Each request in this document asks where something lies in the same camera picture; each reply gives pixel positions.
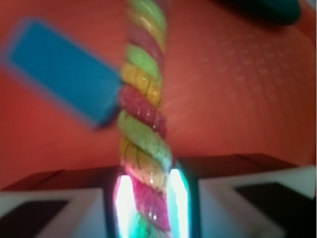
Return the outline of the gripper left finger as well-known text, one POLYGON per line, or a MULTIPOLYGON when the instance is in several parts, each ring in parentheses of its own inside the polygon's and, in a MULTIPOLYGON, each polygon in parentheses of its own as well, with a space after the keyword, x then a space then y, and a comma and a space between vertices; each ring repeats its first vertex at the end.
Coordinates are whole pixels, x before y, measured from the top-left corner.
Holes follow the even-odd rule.
POLYGON ((3 238, 119 238, 132 208, 130 177, 119 166, 40 172, 0 191, 3 238))

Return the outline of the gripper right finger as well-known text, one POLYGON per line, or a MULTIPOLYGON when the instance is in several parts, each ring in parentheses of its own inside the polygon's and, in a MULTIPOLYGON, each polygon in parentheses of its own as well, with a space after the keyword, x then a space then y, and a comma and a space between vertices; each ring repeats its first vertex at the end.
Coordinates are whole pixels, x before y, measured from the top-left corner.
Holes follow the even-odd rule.
POLYGON ((265 154, 176 159, 168 181, 175 238, 314 238, 314 165, 265 154))

